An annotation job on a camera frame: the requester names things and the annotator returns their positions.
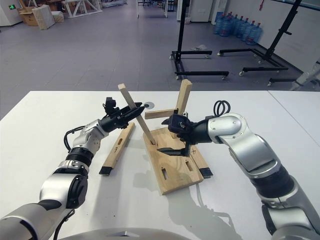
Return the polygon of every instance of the cardboard box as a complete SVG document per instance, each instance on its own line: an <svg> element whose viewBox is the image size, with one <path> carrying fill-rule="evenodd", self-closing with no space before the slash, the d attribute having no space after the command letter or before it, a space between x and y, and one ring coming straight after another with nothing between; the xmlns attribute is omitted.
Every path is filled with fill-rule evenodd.
<svg viewBox="0 0 320 240"><path fill-rule="evenodd" d="M17 8L17 11L22 18L23 22L26 23L28 26L38 26L37 20L32 12L34 6L27 6L25 8Z"/></svg>
<svg viewBox="0 0 320 240"><path fill-rule="evenodd" d="M56 23L63 23L65 21L64 14L61 11L52 11L51 13Z"/></svg>
<svg viewBox="0 0 320 240"><path fill-rule="evenodd" d="M52 16L48 5L44 4L41 7L33 8L32 12L41 30L48 29L55 24L54 16Z"/></svg>

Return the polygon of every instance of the wooden board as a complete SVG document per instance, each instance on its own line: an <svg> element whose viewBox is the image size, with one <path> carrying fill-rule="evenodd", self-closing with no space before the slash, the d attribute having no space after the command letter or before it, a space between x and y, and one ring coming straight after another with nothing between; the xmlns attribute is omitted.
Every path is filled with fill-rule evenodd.
<svg viewBox="0 0 320 240"><path fill-rule="evenodd" d="M125 101L127 102L128 106L132 109L136 107L135 102L133 101L130 93L128 92L126 86L122 83L118 85L118 89L120 90L120 92L122 93ZM145 133L145 135L148 137L149 141L152 144L156 144L156 141L154 140L154 138L152 137L150 130L145 122L145 120L142 118L141 115L136 117L136 120L138 121L138 123L140 124L143 132Z"/></svg>
<svg viewBox="0 0 320 240"><path fill-rule="evenodd" d="M195 162L196 166L198 167L201 175L205 179L208 179L213 175L213 173L211 172L206 160L201 155L201 153L199 152L198 148L195 145L192 145L190 147L190 157L194 160L194 162Z"/></svg>
<svg viewBox="0 0 320 240"><path fill-rule="evenodd" d="M158 118L170 117L172 114L174 114L175 110L176 108L158 110L158 111L146 111L144 113L144 119L158 119Z"/></svg>
<svg viewBox="0 0 320 240"><path fill-rule="evenodd" d="M168 156L157 150L165 147L173 149L184 148L183 142L178 138L171 137L167 127L153 130L151 134L156 141L155 145L150 143L145 134L143 134L143 139L162 194L167 194L204 180L192 157Z"/></svg>
<svg viewBox="0 0 320 240"><path fill-rule="evenodd" d="M118 162L121 153L124 151L126 143L134 127L135 124L133 122L130 122L129 125L121 131L119 137L112 147L111 152L109 153L108 157L101 167L101 170L99 172L100 175L109 176L111 170L115 168L116 163Z"/></svg>
<svg viewBox="0 0 320 240"><path fill-rule="evenodd" d="M189 94L191 91L192 83L188 79L184 79L181 82L178 100L176 102L175 108L178 109L178 114L182 115L186 110ZM171 136L176 139L177 134L171 133Z"/></svg>

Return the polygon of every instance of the wooden base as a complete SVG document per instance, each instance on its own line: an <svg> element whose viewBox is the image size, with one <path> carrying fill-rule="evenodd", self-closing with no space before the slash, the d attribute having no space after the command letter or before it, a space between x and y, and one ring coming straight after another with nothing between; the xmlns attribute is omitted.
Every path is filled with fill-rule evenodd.
<svg viewBox="0 0 320 240"><path fill-rule="evenodd" d="M170 147L173 149L184 148L185 145L178 138L173 138L167 127L151 131L156 144L151 144L148 137L143 134L143 139L150 156L152 167L158 181L161 194L167 194L174 190L182 189L204 180L194 159L203 157L197 147L192 149L197 154L190 157L169 156L157 149Z"/></svg>

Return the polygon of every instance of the cable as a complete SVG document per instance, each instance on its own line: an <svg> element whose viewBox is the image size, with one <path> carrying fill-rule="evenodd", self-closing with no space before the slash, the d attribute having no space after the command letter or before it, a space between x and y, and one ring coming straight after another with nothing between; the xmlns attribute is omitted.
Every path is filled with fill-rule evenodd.
<svg viewBox="0 0 320 240"><path fill-rule="evenodd" d="M62 219L62 221L59 223L59 225L56 227L56 229L55 229L55 231L54 231L53 240L58 240L58 234L59 234L59 231L60 231L60 229L61 229L61 227L62 227L62 224L64 224L64 222L68 221L69 218L70 218L72 215L75 214L75 212L76 212L76 211L75 211L74 209L72 209L72 210L67 214L67 216L65 216L65 217Z"/></svg>
<svg viewBox="0 0 320 240"><path fill-rule="evenodd" d="M230 106L230 103L227 102L226 100L218 100L214 103L213 105L213 114L214 114L214 117L217 118L217 117L221 117L223 114L227 114L229 113L231 110L231 106Z"/></svg>
<svg viewBox="0 0 320 240"><path fill-rule="evenodd" d="M63 137L63 143L64 143L66 149L68 150L68 152L71 150L71 147L70 147L70 145L69 145L69 143L68 143L68 135L69 135L69 134L74 134L75 132L82 130L84 127L85 127L85 126L78 126L78 127L74 128L74 129L72 129L72 130L70 130L70 131L67 131L67 132L65 133L65 135L64 135L64 137Z"/></svg>
<svg viewBox="0 0 320 240"><path fill-rule="evenodd" d="M196 124L192 125L193 128L197 127L200 124L205 123L209 119L221 117L223 114L230 113L231 106L230 103L226 100L218 100L213 105L213 116L206 117L204 120L197 122Z"/></svg>

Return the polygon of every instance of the water bottle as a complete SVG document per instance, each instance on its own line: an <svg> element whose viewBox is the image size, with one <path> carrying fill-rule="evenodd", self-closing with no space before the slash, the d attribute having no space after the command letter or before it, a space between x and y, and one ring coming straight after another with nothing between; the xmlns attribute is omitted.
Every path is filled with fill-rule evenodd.
<svg viewBox="0 0 320 240"><path fill-rule="evenodd" d="M224 18L225 18L225 15L222 14L222 16L219 17L219 18L215 21L215 28L214 28L214 31L213 31L214 34L219 34L219 33L220 33L222 24L224 23Z"/></svg>
<svg viewBox="0 0 320 240"><path fill-rule="evenodd" d="M236 14L235 17L233 17L232 20L231 20L231 22L232 22L232 28L231 28L230 34L233 33L234 28L235 28L235 26L236 26L236 23L237 23L238 21L239 21L239 19L238 19L238 14Z"/></svg>
<svg viewBox="0 0 320 240"><path fill-rule="evenodd" d="M239 26L244 22L244 21L243 21L243 18L244 18L244 16L241 16L241 18L238 19L238 20L234 23L234 27L233 27L233 31L232 31L232 34L233 34L233 35L237 35Z"/></svg>
<svg viewBox="0 0 320 240"><path fill-rule="evenodd" d="M259 22L258 25L251 30L249 36L246 38L245 43L248 45L256 45L260 39L261 34L262 29Z"/></svg>
<svg viewBox="0 0 320 240"><path fill-rule="evenodd" d="M239 39L242 38L242 34L244 34L246 27L249 25L248 20L249 20L249 18L247 17L245 19L245 21L243 23L241 23L241 25L239 26L239 29L236 33L237 38L239 38Z"/></svg>
<svg viewBox="0 0 320 240"><path fill-rule="evenodd" d="M231 33L232 28L232 22L231 22L231 16L229 16L222 24L220 36L221 37L228 37Z"/></svg>
<svg viewBox="0 0 320 240"><path fill-rule="evenodd" d="M245 30L243 31L243 34L242 34L242 38L241 38L241 41L245 42L247 40L247 37L249 36L251 30L255 27L255 21L252 21L252 23L247 26L245 28Z"/></svg>

